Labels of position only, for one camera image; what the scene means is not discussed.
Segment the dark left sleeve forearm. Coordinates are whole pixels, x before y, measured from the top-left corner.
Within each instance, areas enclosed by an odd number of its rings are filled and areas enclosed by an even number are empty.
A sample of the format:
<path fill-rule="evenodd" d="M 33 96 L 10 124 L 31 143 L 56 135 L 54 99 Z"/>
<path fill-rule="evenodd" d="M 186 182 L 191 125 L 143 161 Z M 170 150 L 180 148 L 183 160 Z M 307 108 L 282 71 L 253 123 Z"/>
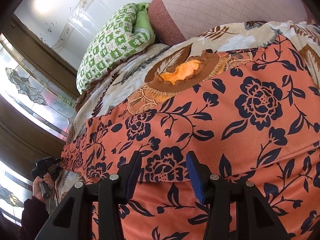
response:
<path fill-rule="evenodd" d="M 27 199 L 24 202 L 18 239 L 34 240 L 48 218 L 49 213 L 46 210 L 46 204 L 35 197 Z"/>

